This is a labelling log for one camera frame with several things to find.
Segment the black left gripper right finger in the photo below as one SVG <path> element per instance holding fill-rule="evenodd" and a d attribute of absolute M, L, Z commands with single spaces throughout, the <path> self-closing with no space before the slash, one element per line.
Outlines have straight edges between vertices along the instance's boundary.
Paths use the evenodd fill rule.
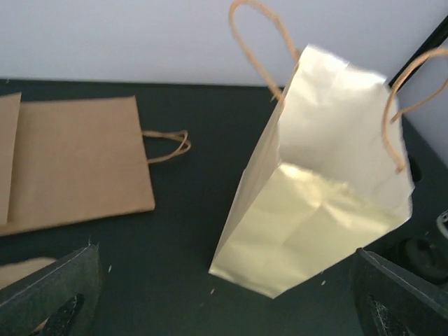
<path fill-rule="evenodd" d="M 446 335 L 447 292 L 357 248 L 350 284 L 364 335 Z"/>

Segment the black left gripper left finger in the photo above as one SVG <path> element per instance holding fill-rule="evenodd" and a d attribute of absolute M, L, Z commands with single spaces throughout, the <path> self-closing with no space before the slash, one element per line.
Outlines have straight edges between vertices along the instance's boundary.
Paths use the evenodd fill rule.
<path fill-rule="evenodd" d="M 1 334 L 89 335 L 102 290 L 99 249 L 89 244 L 1 289 Z"/>

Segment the cream paper bag with handles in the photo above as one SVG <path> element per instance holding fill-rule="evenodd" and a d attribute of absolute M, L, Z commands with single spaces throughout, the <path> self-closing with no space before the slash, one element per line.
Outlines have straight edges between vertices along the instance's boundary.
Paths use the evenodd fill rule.
<path fill-rule="evenodd" d="M 326 50 L 295 49 L 280 88 L 240 33 L 232 35 L 277 100 L 241 175 L 209 273 L 276 298 L 399 228 L 412 215 L 414 183 L 396 95 L 413 70 L 446 56 L 434 48 L 393 85 Z"/>

